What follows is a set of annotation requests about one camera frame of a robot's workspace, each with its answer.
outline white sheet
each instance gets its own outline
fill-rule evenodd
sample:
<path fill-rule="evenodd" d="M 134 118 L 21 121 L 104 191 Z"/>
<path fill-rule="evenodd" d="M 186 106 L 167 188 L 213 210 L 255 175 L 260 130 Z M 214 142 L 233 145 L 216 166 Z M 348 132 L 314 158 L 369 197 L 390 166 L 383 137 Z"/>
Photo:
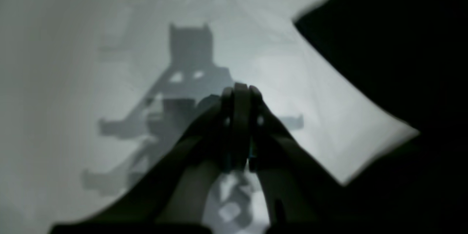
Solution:
<path fill-rule="evenodd" d="M 124 193 L 128 160 L 145 136 L 101 136 L 99 120 L 123 119 L 167 70 L 171 23 L 177 29 L 207 24 L 214 63 L 257 86 L 275 114 L 303 116 L 293 136 L 343 184 L 385 149 L 414 137 L 417 131 L 364 97 L 294 29 L 291 18 L 320 1 L 0 0 L 0 232 L 45 233 Z M 109 48 L 129 26 L 130 45 Z M 199 101 L 217 90 L 167 92 L 167 98 Z M 87 188 L 86 173 L 111 175 L 101 187 L 113 192 Z M 217 186 L 234 189 L 232 195 L 243 191 L 250 205 L 241 210 L 253 214 L 246 226 L 234 215 L 223 229 L 207 211 L 204 222 L 216 233 L 260 233 L 267 226 L 258 182 L 243 179 Z M 239 214 L 213 195 L 208 202 L 219 217 Z"/>

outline white backdrop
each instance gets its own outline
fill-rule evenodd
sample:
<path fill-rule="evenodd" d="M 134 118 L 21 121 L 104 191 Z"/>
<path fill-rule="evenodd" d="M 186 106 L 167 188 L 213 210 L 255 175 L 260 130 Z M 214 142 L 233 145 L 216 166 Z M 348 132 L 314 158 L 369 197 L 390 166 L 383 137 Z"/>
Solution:
<path fill-rule="evenodd" d="M 322 1 L 0 0 L 0 232 L 43 234 L 127 190 L 128 160 L 150 135 L 103 136 L 99 123 L 124 119 L 170 69 L 171 24 L 185 35 L 206 28 L 215 68 L 257 86 L 275 114 L 302 116 L 291 133 L 342 184 L 414 137 L 417 131 L 364 97 L 294 29 L 291 20 Z M 169 82 L 183 81 L 177 78 Z M 168 89 L 158 99 L 199 101 L 222 84 Z M 133 169 L 148 169 L 142 166 Z M 90 174 L 106 179 L 89 186 Z M 260 233 L 268 224 L 258 182 L 241 179 L 220 177 L 216 187 L 237 185 L 233 191 L 244 192 L 253 213 L 236 225 L 244 207 L 211 195 L 204 223 L 216 233 Z M 226 231 L 215 226 L 216 214 Z"/>

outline dark fabric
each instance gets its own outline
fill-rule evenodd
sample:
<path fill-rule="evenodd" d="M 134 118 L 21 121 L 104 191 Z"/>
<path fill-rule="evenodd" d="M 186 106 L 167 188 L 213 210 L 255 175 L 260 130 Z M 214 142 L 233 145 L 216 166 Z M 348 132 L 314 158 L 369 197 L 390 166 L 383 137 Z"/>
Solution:
<path fill-rule="evenodd" d="M 194 224 L 125 224 L 85 223 L 55 226 L 50 234 L 212 234 L 211 230 Z"/>
<path fill-rule="evenodd" d="M 421 136 L 346 188 L 317 182 L 338 221 L 467 231 L 468 0 L 329 0 L 296 22 L 344 77 Z"/>
<path fill-rule="evenodd" d="M 466 122 L 467 10 L 468 0 L 330 0 L 296 26 L 384 110 L 439 131 Z"/>

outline white fabric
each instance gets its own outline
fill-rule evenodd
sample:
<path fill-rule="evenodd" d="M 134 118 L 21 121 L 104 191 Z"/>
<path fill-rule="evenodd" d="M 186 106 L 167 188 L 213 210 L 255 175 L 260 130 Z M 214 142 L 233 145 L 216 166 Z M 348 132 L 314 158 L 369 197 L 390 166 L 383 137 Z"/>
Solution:
<path fill-rule="evenodd" d="M 369 101 L 295 30 L 291 19 L 320 1 L 0 0 L 0 232 L 42 234 L 124 193 L 86 189 L 83 173 L 114 171 L 104 182 L 110 188 L 124 182 L 125 160 L 147 139 L 103 137 L 98 122 L 123 119 L 169 67 L 171 23 L 206 24 L 215 64 L 257 86 L 278 116 L 303 116 L 304 127 L 291 133 L 342 184 L 414 137 L 416 130 Z M 142 8 L 141 19 L 150 22 L 139 25 L 134 45 L 105 50 Z M 212 93 L 196 92 L 198 101 Z M 258 182 L 246 178 L 233 191 L 248 196 L 253 220 L 224 233 L 261 233 L 269 224 Z M 213 196 L 208 202 L 210 209 L 222 203 Z M 242 212 L 230 204 L 216 213 L 233 220 Z M 204 221 L 212 224 L 208 216 Z"/>

